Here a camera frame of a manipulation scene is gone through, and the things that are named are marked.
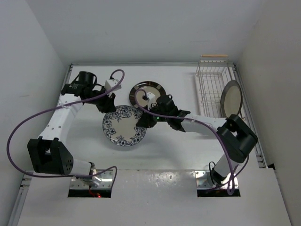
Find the blue floral white plate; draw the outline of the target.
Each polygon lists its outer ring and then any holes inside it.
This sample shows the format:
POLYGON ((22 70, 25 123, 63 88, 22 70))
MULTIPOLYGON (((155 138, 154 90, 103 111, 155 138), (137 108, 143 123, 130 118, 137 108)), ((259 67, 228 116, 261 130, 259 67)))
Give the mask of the blue floral white plate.
POLYGON ((102 129, 105 136, 118 146, 134 146, 146 135, 146 128, 136 126, 142 111, 128 105, 116 106, 116 111, 106 113, 102 129))

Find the dark rim cream plate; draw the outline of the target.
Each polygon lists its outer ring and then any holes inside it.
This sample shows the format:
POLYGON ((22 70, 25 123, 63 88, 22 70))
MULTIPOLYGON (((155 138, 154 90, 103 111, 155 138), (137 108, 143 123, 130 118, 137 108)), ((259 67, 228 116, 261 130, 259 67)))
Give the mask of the dark rim cream plate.
POLYGON ((241 112, 242 104, 243 96, 239 83, 236 80, 229 81, 224 87, 220 99, 222 117, 238 115, 241 112))

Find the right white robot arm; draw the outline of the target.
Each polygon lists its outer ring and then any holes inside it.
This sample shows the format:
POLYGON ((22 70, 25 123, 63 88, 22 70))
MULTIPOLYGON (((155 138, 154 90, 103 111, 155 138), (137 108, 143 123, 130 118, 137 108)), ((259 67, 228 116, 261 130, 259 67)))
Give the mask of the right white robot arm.
POLYGON ((233 180, 235 168, 245 162, 258 143, 255 133, 236 114, 228 118, 195 115, 178 109, 171 95, 155 97, 153 93, 145 91, 142 94, 147 104, 139 106, 143 113, 136 124, 138 127, 148 129, 164 121, 176 131, 212 134, 217 138, 224 154, 209 171, 209 180, 214 186, 221 186, 227 176, 233 180))

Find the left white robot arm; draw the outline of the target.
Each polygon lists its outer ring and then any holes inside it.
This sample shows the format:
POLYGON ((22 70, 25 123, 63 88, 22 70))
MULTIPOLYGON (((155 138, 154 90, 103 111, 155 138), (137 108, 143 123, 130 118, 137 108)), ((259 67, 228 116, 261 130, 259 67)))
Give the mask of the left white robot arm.
POLYGON ((116 111, 113 90, 121 88, 120 81, 110 77, 100 90, 96 86, 96 75, 85 71, 63 86, 47 126, 37 139, 30 139, 27 144, 36 173, 76 177, 90 184, 98 182, 95 165, 75 159, 65 145, 72 122, 84 103, 95 105, 101 113, 116 111))

